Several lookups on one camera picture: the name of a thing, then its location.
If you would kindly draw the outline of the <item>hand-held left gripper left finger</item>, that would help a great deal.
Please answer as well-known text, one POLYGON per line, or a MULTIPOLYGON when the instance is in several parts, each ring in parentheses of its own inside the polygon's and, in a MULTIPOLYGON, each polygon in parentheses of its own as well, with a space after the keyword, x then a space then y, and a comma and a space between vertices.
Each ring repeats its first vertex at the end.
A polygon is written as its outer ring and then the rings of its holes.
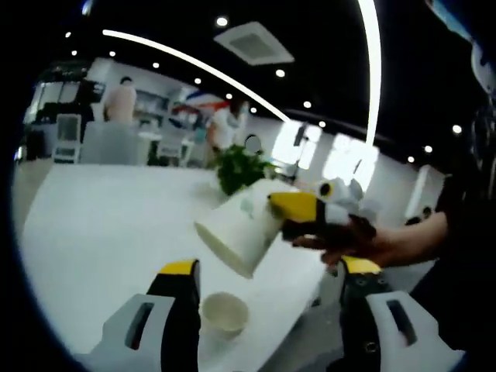
POLYGON ((200 262, 168 263, 145 294, 133 295, 102 326, 102 338, 74 359, 86 371, 197 371, 200 262))

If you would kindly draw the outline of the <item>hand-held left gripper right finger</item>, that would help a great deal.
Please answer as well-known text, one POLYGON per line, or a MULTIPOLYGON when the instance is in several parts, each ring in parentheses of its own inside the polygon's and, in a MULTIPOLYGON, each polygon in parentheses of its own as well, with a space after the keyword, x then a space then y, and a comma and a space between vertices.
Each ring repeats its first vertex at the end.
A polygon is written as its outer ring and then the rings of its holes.
POLYGON ((344 360, 351 371, 452 371, 464 352, 439 336, 438 322, 374 262, 344 256, 339 303, 344 360))

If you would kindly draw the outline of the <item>person's right hand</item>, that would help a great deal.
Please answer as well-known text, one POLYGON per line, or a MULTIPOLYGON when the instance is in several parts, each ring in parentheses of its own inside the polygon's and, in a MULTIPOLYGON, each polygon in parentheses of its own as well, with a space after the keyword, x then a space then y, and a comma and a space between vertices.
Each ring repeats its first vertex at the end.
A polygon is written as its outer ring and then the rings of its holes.
POLYGON ((344 226, 321 225, 314 232, 302 233, 291 245, 320 251, 321 261, 328 267, 335 266, 345 256, 386 267, 394 256, 387 233, 377 231, 366 219, 357 216, 352 216, 344 226))

